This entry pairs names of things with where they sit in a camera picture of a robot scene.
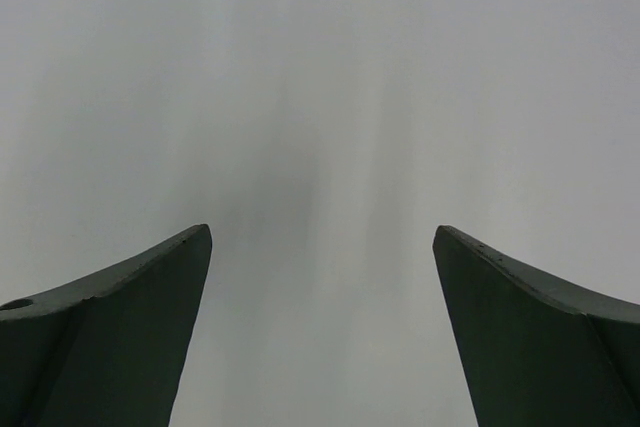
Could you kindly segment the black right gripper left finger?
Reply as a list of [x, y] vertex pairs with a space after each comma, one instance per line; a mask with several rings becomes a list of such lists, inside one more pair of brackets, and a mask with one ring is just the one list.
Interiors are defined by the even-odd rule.
[[194, 225], [1, 307], [4, 426], [166, 426], [212, 253]]

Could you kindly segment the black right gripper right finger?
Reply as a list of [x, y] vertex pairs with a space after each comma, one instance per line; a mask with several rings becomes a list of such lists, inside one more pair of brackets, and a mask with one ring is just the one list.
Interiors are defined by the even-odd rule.
[[433, 252], [479, 425], [638, 425], [638, 305], [452, 226]]

